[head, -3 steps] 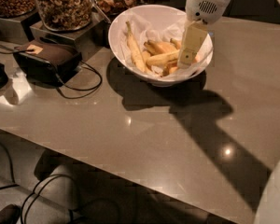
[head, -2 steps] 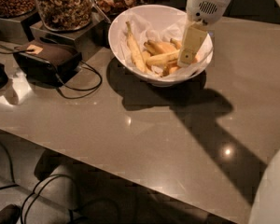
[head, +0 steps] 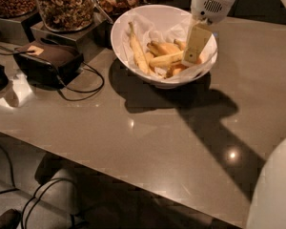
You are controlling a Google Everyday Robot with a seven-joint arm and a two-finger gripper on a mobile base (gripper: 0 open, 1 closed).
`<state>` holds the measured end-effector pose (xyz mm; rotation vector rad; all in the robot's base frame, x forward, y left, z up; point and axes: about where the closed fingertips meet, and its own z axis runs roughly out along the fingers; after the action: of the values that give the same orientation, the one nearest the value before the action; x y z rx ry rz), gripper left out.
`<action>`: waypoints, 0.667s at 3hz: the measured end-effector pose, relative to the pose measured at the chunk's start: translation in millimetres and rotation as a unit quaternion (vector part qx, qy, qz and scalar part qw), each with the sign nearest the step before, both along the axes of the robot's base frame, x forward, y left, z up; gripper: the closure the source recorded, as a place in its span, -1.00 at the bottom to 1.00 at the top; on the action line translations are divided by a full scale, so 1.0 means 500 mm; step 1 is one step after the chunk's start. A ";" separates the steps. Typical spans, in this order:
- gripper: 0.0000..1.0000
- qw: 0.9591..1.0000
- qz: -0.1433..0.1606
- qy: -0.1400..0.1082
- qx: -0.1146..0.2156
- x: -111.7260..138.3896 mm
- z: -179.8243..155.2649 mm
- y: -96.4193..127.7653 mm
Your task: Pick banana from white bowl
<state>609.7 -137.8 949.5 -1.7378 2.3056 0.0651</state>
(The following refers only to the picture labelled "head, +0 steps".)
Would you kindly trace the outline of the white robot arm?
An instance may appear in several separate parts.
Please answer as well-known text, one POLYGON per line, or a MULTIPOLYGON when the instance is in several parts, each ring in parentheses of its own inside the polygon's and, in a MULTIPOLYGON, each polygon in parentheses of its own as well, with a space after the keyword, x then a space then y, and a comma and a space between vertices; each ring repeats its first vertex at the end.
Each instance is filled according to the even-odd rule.
POLYGON ((221 30, 219 84, 240 110, 225 138, 219 114, 197 131, 248 197, 246 229, 286 229, 286 26, 230 20, 234 2, 192 0, 194 26, 221 30))

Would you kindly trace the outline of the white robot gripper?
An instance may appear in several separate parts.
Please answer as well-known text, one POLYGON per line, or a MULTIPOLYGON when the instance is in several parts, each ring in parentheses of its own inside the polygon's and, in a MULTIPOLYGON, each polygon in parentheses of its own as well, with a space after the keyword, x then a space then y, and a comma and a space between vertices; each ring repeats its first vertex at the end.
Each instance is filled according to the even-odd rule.
MULTIPOLYGON (((218 23, 228 15, 234 3, 235 0, 192 0, 191 13, 195 21, 218 23)), ((188 67, 196 64, 211 37, 212 32, 205 25, 192 24, 188 30, 182 63, 188 67)))

